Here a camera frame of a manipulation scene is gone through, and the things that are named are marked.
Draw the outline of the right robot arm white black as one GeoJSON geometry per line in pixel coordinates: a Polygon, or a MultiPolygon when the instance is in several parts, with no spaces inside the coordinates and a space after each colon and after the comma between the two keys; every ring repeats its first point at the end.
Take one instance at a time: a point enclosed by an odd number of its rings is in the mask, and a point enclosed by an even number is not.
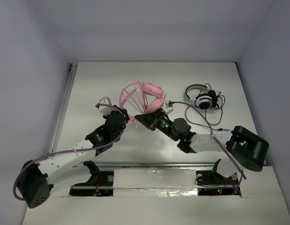
{"type": "Polygon", "coordinates": [[[261,172],[269,143],[242,126],[231,132],[200,134],[191,131],[191,126],[183,118],[170,120],[162,110],[136,115],[135,119],[147,129],[159,130],[186,154],[202,152],[223,152],[224,158],[216,160],[211,170],[197,173],[196,184],[202,187],[225,185],[233,175],[243,175],[247,169],[261,172]]]}

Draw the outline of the pink headphones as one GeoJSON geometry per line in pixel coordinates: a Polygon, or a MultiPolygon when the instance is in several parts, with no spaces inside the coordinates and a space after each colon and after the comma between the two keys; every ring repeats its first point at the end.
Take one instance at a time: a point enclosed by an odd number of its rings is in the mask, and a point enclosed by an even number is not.
{"type": "Polygon", "coordinates": [[[118,105],[124,109],[128,102],[141,114],[149,114],[163,108],[167,94],[162,87],[152,82],[136,81],[122,88],[118,105]]]}

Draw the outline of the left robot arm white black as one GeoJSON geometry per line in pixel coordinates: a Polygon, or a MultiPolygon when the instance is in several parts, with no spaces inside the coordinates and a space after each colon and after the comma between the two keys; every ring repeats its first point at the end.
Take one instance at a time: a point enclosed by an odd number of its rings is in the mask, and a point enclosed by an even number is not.
{"type": "Polygon", "coordinates": [[[92,148],[75,147],[71,150],[48,153],[26,162],[13,184],[13,195],[25,201],[30,209],[43,204],[50,195],[65,190],[72,181],[74,168],[81,165],[88,169],[83,173],[85,182],[78,187],[91,186],[97,189],[102,175],[94,163],[94,158],[112,147],[120,140],[129,121],[127,110],[115,105],[97,104],[98,108],[111,108],[103,114],[105,123],[86,136],[85,140],[92,148]]]}

